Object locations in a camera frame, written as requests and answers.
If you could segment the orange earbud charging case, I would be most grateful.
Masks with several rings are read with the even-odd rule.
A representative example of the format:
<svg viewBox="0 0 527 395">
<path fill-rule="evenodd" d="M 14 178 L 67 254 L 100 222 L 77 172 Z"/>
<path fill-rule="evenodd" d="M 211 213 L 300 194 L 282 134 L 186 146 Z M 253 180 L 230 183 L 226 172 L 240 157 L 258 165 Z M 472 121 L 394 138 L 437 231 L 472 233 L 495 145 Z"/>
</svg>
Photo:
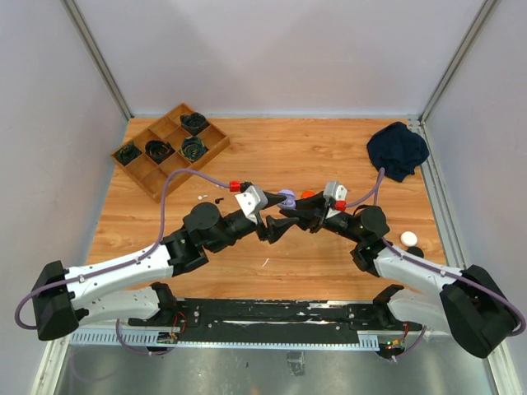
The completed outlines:
<svg viewBox="0 0 527 395">
<path fill-rule="evenodd" d="M 313 191 L 307 190 L 301 194 L 301 199 L 312 198 L 314 195 L 315 193 Z"/>
</svg>

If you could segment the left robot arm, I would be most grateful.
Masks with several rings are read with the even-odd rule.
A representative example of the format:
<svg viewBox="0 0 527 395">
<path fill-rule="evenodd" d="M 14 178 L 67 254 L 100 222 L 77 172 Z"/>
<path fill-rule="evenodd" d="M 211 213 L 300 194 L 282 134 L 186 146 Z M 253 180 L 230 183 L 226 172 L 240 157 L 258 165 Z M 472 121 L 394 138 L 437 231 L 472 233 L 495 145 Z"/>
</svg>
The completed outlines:
<svg viewBox="0 0 527 395">
<path fill-rule="evenodd" d="M 46 264 L 31 296 L 39 340 L 56 340 L 74 332 L 92 316 L 87 306 L 102 296 L 191 272 L 208 262 L 208 253 L 218 253 L 252 233 L 273 244 L 299 221 L 261 217 L 261 210 L 282 201 L 278 195 L 265 193 L 256 198 L 244 192 L 236 199 L 240 209 L 226 216 L 213 203 L 199 203 L 184 217 L 180 229 L 135 253 L 92 266 Z"/>
</svg>

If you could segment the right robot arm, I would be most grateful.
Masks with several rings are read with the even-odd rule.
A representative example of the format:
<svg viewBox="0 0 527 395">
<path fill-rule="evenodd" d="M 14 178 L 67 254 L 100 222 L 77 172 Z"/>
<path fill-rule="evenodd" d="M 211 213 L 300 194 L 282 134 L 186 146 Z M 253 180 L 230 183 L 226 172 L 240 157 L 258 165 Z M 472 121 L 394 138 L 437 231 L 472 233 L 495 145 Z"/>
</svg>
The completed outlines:
<svg viewBox="0 0 527 395">
<path fill-rule="evenodd" d="M 372 310 L 375 323 L 383 329 L 400 322 L 418 323 L 451 335 L 478 358 L 526 329 L 525 316 L 484 268 L 447 267 L 391 244 L 385 238 L 386 216 L 378 206 L 360 205 L 348 213 L 344 202 L 316 194 L 280 212 L 296 218 L 303 230 L 325 229 L 350 239 L 356 244 L 352 260 L 361 271 L 403 284 L 384 293 L 382 303 Z"/>
</svg>

